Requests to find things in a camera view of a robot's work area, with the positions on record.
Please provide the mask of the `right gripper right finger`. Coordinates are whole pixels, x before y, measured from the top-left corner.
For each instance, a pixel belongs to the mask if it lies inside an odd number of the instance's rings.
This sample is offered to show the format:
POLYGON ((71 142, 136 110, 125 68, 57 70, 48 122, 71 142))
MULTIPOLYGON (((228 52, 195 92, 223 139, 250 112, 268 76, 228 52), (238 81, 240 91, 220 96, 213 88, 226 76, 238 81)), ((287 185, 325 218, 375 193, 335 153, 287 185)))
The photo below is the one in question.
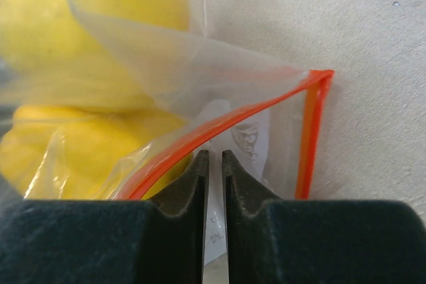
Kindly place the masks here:
POLYGON ((404 202, 284 200, 222 154, 231 283, 424 283, 425 226, 404 202))

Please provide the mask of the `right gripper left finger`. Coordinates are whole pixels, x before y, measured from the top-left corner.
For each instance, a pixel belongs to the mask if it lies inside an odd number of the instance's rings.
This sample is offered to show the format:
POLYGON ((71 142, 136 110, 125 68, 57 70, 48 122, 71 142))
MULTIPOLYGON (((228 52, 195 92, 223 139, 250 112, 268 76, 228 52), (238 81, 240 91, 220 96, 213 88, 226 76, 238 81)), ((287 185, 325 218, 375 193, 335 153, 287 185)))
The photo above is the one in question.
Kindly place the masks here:
POLYGON ((2 283, 201 283, 209 153, 148 200, 21 200, 1 211, 2 283))

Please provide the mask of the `yellow fake fruit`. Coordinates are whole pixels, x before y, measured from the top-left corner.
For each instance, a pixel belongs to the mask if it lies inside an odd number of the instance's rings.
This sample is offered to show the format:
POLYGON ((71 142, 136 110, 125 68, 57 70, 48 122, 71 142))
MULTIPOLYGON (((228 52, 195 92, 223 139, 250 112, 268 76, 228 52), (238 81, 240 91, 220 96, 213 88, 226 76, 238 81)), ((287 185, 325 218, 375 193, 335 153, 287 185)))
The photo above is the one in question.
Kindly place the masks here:
POLYGON ((150 145, 184 126, 163 110, 124 114, 24 104, 1 139, 1 175, 25 198, 106 199, 150 145))
MULTIPOLYGON (((186 31, 188 0, 75 0, 92 13, 186 31)), ((152 108, 151 97, 77 21, 67 0, 1 0, 1 103, 99 112, 152 108)))

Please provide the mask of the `clear zip bag red seal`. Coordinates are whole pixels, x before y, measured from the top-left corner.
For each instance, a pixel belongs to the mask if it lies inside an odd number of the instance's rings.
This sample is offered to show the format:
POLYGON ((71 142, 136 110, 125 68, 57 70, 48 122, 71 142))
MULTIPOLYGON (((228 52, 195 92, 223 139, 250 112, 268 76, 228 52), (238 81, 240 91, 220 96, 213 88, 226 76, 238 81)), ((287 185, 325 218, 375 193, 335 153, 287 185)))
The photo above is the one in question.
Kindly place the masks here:
MULTIPOLYGON (((296 197, 308 195, 318 122, 331 71, 303 71, 206 38, 205 0, 188 0, 190 17, 186 31, 92 13, 78 1, 67 1, 77 21, 127 69, 154 105, 126 112, 99 112, 58 104, 30 105, 103 114, 163 110, 184 121, 182 128, 151 143, 150 158, 138 164, 108 198, 77 201, 148 200, 185 172, 195 149, 218 139, 222 133, 234 145, 244 145, 247 135, 242 132, 243 125, 253 123, 271 106, 301 91, 307 92, 306 104, 313 112, 304 117, 296 197)), ((24 104, 14 105, 17 110, 24 104)))

